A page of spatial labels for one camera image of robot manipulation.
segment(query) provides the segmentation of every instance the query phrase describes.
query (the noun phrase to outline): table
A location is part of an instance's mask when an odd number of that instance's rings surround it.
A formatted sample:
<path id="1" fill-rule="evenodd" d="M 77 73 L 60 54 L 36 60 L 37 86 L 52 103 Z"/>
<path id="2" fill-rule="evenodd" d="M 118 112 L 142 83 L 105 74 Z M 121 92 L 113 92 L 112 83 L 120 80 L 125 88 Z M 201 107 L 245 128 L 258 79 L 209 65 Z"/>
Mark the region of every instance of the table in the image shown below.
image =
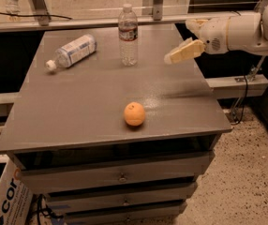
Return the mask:
<path id="1" fill-rule="evenodd" d="M 91 34 L 97 52 L 50 74 L 58 47 Z M 117 28 L 46 32 L 0 136 L 0 154 L 66 222 L 177 215 L 231 125 L 194 60 L 166 65 L 182 41 L 172 24 L 139 27 L 139 61 L 125 67 Z M 123 119 L 140 102 L 140 127 Z"/>

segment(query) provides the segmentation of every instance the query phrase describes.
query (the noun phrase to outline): upright plastic bottle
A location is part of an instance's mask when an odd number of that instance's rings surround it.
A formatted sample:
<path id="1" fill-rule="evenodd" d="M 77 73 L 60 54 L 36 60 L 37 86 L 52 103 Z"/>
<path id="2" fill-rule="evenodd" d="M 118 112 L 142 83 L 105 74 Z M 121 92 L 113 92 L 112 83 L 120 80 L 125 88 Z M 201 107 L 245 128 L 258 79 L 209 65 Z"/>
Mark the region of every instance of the upright plastic bottle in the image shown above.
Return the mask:
<path id="1" fill-rule="evenodd" d="M 124 4 L 118 18 L 120 53 L 125 66 L 133 66 L 138 61 L 138 21 L 132 5 Z"/>
<path id="2" fill-rule="evenodd" d="M 49 71 L 56 71 L 58 68 L 69 68 L 84 57 L 97 49 L 97 42 L 92 35 L 84 35 L 69 42 L 57 49 L 53 60 L 46 63 Z"/>

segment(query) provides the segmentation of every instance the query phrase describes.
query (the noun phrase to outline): white bottle cap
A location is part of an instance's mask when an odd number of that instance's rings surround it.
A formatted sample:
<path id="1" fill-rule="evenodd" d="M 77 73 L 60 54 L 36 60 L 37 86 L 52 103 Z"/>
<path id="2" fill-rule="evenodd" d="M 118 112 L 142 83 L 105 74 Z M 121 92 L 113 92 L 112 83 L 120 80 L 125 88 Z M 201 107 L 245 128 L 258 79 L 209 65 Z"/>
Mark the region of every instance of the white bottle cap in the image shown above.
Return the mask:
<path id="1" fill-rule="evenodd" d="M 124 12 L 130 12 L 132 10 L 132 5 L 131 4 L 124 4 L 123 6 L 123 11 Z"/>
<path id="2" fill-rule="evenodd" d="M 57 69 L 57 65 L 53 60 L 49 60 L 48 62 L 46 62 L 46 67 L 49 71 L 55 71 Z"/>

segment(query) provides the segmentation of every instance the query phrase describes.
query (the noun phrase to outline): bottle label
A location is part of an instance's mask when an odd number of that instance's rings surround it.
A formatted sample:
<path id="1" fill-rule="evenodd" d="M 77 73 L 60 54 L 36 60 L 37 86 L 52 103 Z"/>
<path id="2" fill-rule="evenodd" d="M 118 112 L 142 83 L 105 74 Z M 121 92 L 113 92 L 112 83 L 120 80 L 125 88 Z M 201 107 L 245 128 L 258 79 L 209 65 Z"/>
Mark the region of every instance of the bottle label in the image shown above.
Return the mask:
<path id="1" fill-rule="evenodd" d="M 123 41 L 133 41 L 138 38 L 138 28 L 119 29 L 119 38 Z"/>
<path id="2" fill-rule="evenodd" d="M 77 63 L 97 48 L 96 42 L 90 36 L 82 36 L 60 48 L 67 53 L 71 64 Z"/>

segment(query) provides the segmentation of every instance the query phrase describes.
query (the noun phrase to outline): orange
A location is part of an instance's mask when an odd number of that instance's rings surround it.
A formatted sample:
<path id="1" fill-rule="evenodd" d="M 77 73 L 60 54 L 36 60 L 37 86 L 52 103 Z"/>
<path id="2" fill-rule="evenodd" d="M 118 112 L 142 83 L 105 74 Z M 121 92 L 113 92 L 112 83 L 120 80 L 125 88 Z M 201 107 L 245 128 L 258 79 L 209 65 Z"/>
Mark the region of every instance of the orange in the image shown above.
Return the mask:
<path id="1" fill-rule="evenodd" d="M 143 106 L 138 102 L 130 102 L 124 110 L 124 118 L 126 123 L 131 126 L 139 126 L 145 119 L 145 111 Z"/>

